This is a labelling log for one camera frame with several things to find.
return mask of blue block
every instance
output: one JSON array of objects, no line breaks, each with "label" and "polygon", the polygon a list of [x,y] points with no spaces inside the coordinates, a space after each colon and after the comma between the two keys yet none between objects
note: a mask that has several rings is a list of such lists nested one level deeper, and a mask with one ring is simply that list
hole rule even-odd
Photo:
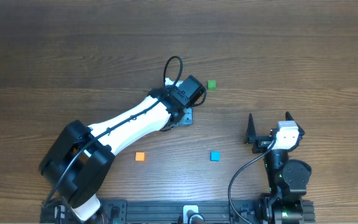
[{"label": "blue block", "polygon": [[221,159],[220,152],[211,152],[211,161],[219,161]]}]

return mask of green cube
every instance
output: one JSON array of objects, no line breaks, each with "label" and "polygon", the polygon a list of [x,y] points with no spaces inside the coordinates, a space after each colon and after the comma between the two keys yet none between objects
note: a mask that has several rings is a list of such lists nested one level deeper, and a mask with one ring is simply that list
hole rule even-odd
[{"label": "green cube", "polygon": [[208,90],[216,90],[216,80],[208,80]]}]

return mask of orange cube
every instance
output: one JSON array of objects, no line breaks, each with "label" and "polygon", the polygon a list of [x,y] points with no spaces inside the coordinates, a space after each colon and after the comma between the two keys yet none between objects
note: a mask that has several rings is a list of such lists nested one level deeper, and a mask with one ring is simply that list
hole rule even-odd
[{"label": "orange cube", "polygon": [[145,161],[145,153],[144,152],[136,152],[135,161]]}]

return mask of wooden surface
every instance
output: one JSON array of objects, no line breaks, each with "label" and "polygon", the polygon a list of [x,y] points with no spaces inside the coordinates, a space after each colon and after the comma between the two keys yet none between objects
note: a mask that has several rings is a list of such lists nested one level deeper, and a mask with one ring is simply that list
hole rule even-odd
[{"label": "wooden surface", "polygon": [[[217,90],[194,125],[120,153],[99,197],[226,200],[255,157],[242,143],[248,114],[267,134],[290,111],[306,131],[291,155],[313,168],[305,199],[317,221],[358,222],[358,1],[330,0],[0,0],[0,222],[37,222],[51,189],[38,164],[63,127],[137,105],[172,55],[183,78]],[[258,162],[232,191],[268,190]]]}]

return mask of small block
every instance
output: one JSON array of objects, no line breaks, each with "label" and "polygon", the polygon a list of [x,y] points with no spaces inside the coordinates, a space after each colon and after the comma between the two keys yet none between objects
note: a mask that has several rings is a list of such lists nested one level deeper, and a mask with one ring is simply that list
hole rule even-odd
[{"label": "small block", "polygon": [[221,159],[220,152],[211,152],[211,161],[219,161]]},{"label": "small block", "polygon": [[136,152],[135,161],[145,161],[145,153],[144,152]]},{"label": "small block", "polygon": [[216,90],[216,80],[208,80],[208,89]]}]

